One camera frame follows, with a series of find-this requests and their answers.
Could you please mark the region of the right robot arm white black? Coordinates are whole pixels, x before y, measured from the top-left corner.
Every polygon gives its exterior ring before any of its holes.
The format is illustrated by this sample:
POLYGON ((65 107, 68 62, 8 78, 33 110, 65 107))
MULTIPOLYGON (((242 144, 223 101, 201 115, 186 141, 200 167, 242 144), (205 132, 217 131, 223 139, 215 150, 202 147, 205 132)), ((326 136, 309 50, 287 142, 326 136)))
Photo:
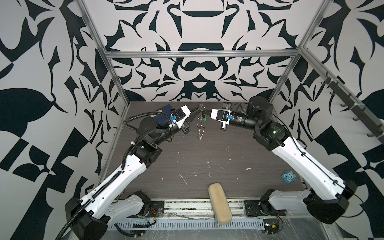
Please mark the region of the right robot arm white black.
POLYGON ((234 126, 253 131, 253 138, 298 173, 310 188, 296 192, 269 189, 259 201, 259 215, 271 215, 279 211, 298 211, 311 214, 318 221, 333 224, 349 206, 357 185, 344 181, 333 174, 309 154, 292 136, 285 125, 271 119, 273 105, 266 98, 250 98, 243 113, 232 112, 231 103, 222 109, 205 111, 212 120, 221 124, 221 129, 234 126))

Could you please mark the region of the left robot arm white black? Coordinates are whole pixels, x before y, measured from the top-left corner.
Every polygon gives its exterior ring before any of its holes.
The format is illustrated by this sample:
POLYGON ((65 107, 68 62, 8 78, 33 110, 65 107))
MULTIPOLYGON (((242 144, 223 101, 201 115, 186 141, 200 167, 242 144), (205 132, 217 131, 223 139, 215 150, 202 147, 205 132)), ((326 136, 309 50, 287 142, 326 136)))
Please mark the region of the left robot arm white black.
POLYGON ((99 240, 122 219, 146 215, 151 200, 141 191, 120 203, 114 200, 155 162, 162 152, 161 143, 170 141, 179 131, 189 132, 190 124, 202 108, 202 105, 192 109, 182 106, 172 109, 170 114, 152 111, 125 119, 123 126, 133 130, 137 137, 124 153, 121 165, 81 199, 72 198, 66 203, 67 223, 56 238, 60 240, 71 229, 80 240, 99 240))

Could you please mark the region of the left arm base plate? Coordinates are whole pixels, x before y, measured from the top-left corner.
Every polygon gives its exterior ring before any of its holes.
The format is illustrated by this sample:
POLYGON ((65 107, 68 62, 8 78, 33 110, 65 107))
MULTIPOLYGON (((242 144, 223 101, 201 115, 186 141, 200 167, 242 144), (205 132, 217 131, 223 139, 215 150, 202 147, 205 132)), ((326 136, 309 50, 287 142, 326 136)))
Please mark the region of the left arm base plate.
POLYGON ((151 201, 144 203, 144 206, 136 216, 142 216, 147 218, 153 218, 157 215, 161 215, 164 212, 165 202, 164 201, 151 201))

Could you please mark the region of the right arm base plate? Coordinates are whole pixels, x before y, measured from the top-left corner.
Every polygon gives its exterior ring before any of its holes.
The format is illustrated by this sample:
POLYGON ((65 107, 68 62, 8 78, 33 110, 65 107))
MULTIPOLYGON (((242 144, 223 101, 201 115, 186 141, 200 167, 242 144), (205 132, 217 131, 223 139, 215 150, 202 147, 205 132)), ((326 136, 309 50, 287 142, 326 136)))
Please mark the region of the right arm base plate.
POLYGON ((286 215, 287 210, 277 210, 268 201, 245 200, 245 214, 249 218, 286 215))

